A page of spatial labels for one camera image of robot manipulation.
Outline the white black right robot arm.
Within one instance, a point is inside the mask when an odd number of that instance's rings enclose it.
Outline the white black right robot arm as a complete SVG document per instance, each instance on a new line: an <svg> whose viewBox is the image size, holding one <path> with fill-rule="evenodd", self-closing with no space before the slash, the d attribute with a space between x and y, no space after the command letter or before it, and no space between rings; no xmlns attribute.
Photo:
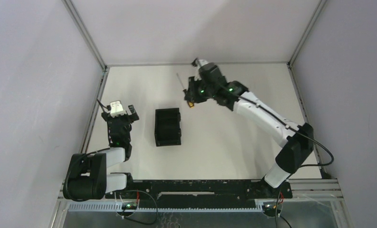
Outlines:
<svg viewBox="0 0 377 228"><path fill-rule="evenodd" d="M190 106L214 100L218 105L254 121L280 146L275 163L261 180L261 191L268 198L280 192L281 184L304 164L314 150L314 130L282 117L238 81L228 82L214 62L196 58L199 79L191 76L184 99Z"/></svg>

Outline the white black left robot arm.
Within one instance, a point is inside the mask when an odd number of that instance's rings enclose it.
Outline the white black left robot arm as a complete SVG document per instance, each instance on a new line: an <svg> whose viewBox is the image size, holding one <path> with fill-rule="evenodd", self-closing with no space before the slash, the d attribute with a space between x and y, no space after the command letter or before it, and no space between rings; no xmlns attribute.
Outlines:
<svg viewBox="0 0 377 228"><path fill-rule="evenodd" d="M135 185L127 180L126 174L108 174L107 169L129 160L132 123L138 121L139 116L133 105L125 110L119 101L101 108L101 117L107 125L108 147L72 155L63 184L66 199L76 202L99 200L115 190L124 198L135 193Z"/></svg>

